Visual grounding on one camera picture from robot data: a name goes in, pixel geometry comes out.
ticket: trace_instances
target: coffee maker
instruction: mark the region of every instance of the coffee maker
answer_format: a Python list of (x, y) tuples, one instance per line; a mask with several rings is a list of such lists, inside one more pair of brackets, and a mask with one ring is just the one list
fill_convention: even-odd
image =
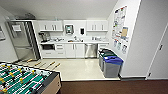
[(42, 41), (41, 42), (47, 42), (47, 34), (45, 32), (39, 32), (39, 36), (41, 37)]

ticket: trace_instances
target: dishwasher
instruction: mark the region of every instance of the dishwasher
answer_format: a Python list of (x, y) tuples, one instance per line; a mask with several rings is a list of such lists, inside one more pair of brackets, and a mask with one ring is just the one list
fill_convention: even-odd
[(85, 44), (85, 58), (97, 58), (97, 43)]

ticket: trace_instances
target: countertop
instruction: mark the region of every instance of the countertop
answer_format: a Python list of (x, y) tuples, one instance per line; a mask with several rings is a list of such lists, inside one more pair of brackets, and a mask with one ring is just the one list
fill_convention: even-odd
[(67, 40), (62, 40), (62, 41), (48, 41), (48, 42), (43, 42), (39, 44), (86, 44), (86, 43), (109, 43), (108, 41), (98, 41), (98, 40), (91, 40), (91, 41), (83, 41), (83, 42), (68, 42)]

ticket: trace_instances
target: trash can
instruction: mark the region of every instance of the trash can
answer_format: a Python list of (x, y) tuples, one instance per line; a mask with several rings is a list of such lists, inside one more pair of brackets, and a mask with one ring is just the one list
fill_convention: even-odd
[(118, 77), (120, 67), (123, 63), (123, 60), (117, 56), (108, 56), (103, 58), (104, 61), (104, 71), (103, 75), (105, 78), (114, 78)]
[(114, 52), (112, 52), (109, 49), (102, 49), (99, 51), (99, 66), (100, 67), (101, 67), (101, 63), (103, 62), (103, 57), (101, 56), (101, 54), (104, 54), (104, 53), (114, 53)]
[(108, 56), (117, 56), (114, 52), (104, 52), (100, 54), (100, 68), (103, 71), (104, 70), (104, 63), (103, 63), (103, 58), (108, 57)]

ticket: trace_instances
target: stainless steel refrigerator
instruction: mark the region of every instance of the stainless steel refrigerator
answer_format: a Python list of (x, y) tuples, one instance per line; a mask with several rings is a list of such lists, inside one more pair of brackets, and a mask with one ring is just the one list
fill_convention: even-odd
[(31, 21), (9, 21), (7, 27), (19, 60), (40, 59)]

